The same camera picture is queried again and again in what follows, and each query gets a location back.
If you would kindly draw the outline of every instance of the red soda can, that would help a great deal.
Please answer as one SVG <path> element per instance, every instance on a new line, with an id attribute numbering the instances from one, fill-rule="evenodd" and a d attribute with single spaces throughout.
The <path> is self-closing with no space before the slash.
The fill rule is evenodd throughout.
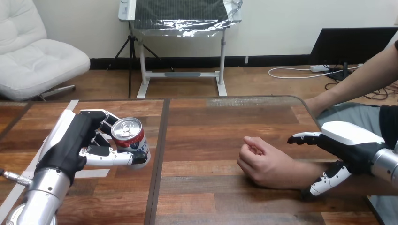
<path id="1" fill-rule="evenodd" d="M 147 161 L 143 164 L 131 165 L 133 169 L 141 169 L 148 164 L 151 159 L 151 152 L 139 119 L 127 117 L 118 120 L 112 126 L 111 134 L 118 149 L 129 151 L 132 154 L 136 151 L 147 154 Z"/>

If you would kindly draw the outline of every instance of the human arm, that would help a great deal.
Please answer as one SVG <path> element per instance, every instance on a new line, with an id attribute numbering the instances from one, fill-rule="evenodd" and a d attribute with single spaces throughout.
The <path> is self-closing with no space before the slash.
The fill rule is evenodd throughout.
<path id="1" fill-rule="evenodd" d="M 238 165 L 258 185 L 276 189 L 305 189 L 332 163 L 307 163 L 292 159 L 258 137 L 245 137 Z M 370 176 L 351 176 L 328 194 L 398 195 L 391 184 Z"/>
<path id="2" fill-rule="evenodd" d="M 398 51 L 390 46 L 332 89 L 306 100 L 315 116 L 333 105 L 376 91 L 398 80 Z"/>

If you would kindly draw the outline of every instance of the robotic hand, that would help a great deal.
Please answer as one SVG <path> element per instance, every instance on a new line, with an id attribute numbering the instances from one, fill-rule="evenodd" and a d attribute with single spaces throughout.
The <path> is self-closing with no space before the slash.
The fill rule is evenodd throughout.
<path id="1" fill-rule="evenodd" d="M 342 121 L 327 122 L 321 130 L 295 134 L 288 139 L 289 144 L 316 144 L 339 158 L 314 184 L 302 191 L 304 200 L 337 186 L 351 174 L 372 174 L 398 188 L 398 155 L 388 149 L 383 138 Z"/>
<path id="2" fill-rule="evenodd" d="M 145 152 L 113 150 L 101 133 L 112 136 L 119 120 L 102 109 L 65 110 L 45 140 L 33 179 L 13 172 L 0 175 L 28 187 L 23 204 L 11 212 L 6 224 L 55 225 L 55 214 L 73 184 L 75 173 L 85 165 L 134 165 L 147 161 Z"/>

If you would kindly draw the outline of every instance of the human hand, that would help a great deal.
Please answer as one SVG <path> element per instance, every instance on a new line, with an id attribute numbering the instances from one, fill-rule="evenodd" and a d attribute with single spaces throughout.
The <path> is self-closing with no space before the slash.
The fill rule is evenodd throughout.
<path id="1" fill-rule="evenodd" d="M 324 168 L 293 160 L 259 137 L 244 137 L 237 164 L 256 184 L 276 189 L 303 189 Z"/>

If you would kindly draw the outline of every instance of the black shirt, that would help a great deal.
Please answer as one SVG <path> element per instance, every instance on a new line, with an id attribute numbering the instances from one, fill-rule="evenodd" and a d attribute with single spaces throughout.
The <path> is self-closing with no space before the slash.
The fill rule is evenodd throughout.
<path id="1" fill-rule="evenodd" d="M 398 106 L 383 105 L 379 114 L 382 137 L 391 149 L 394 149 L 398 140 Z"/>

